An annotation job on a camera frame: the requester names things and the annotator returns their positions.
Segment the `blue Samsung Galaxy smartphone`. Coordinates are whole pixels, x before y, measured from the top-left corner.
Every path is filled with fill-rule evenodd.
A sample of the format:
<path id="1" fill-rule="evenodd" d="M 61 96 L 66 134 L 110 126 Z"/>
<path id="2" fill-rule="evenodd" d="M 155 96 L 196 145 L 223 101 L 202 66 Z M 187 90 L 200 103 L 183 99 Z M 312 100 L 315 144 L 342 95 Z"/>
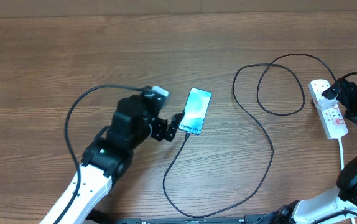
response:
<path id="1" fill-rule="evenodd" d="M 188 94 L 184 117 L 179 124 L 179 130 L 200 135 L 210 101 L 211 92 L 192 88 Z"/>

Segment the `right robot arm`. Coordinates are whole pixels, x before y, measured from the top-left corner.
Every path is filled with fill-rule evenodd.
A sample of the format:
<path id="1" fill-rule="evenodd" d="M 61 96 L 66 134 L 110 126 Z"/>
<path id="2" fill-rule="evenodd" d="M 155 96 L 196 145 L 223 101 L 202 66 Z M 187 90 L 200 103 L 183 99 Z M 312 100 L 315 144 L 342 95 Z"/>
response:
<path id="1" fill-rule="evenodd" d="M 357 125 L 357 84 L 347 76 L 334 84 L 309 83 L 313 103 L 328 139 L 348 134 L 346 120 Z M 357 217 L 357 156 L 343 164 L 336 185 L 309 200 L 296 200 L 259 219 L 259 223 L 337 223 Z"/>

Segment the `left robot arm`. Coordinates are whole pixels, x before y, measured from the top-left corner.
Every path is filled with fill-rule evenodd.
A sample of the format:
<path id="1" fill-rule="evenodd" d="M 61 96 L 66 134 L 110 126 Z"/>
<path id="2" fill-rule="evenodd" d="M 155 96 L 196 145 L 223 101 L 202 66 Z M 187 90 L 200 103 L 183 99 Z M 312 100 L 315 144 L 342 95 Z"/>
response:
<path id="1" fill-rule="evenodd" d="M 83 223 L 128 170 L 138 145 L 148 137 L 173 140 L 184 113 L 173 115 L 171 122 L 159 118 L 164 100 L 158 93 L 142 93 L 118 101 L 111 125 L 85 149 L 80 171 L 42 223 Z"/>

